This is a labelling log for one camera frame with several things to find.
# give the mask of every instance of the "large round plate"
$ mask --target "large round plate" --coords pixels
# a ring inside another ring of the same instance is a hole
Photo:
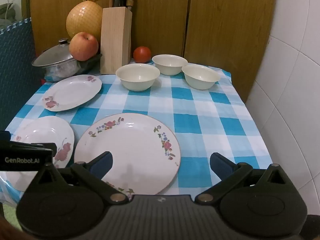
[[[175,135],[143,114],[115,114],[96,122],[79,140],[74,160],[89,162],[105,151],[112,153],[113,165],[102,180],[127,195],[159,193],[180,166]]]
[[[96,76],[69,77],[49,88],[42,97],[42,104],[54,112],[72,109],[92,99],[101,86],[102,82]]]
[[[67,121],[56,116],[45,116],[19,129],[13,141],[55,143],[57,154],[53,158],[53,163],[57,168],[65,168],[72,156],[75,136]],[[36,173],[37,171],[8,171],[6,175],[7,180],[15,189],[25,191]]]

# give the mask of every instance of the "wooden knife block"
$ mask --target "wooden knife block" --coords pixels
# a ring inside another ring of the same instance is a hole
[[[104,8],[101,26],[101,74],[115,74],[128,64],[132,12],[126,7]]]

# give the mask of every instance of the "checkered tablecloth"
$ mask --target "checkered tablecloth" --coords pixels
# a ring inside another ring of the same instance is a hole
[[[160,75],[143,92],[132,92],[115,75],[100,75],[101,91],[80,107],[51,112],[41,98],[52,84],[44,84],[17,113],[7,127],[12,136],[32,120],[55,115],[70,123],[75,145],[82,134],[98,120],[118,113],[147,114],[174,131],[181,151],[176,178],[162,194],[190,194],[193,198],[220,179],[209,167],[209,158],[218,152],[234,163],[247,162],[266,169],[271,163],[268,150],[247,108],[232,86],[230,73],[216,70],[221,79],[209,90],[191,88],[184,74]],[[15,205],[23,192],[15,190],[0,172],[0,201]]]

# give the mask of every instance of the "cabinet door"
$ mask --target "cabinet door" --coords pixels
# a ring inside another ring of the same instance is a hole
[[[243,101],[260,66],[275,0],[191,0],[184,56],[231,72]]]
[[[109,0],[101,5],[108,7]],[[132,51],[147,46],[152,55],[182,55],[188,0],[136,0],[132,10]]]
[[[30,0],[32,30],[36,54],[69,37],[66,19],[71,9],[83,0]]]

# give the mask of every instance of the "red tomato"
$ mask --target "red tomato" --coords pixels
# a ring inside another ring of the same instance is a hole
[[[133,59],[136,63],[146,63],[151,60],[151,51],[145,46],[137,47],[133,52]]]

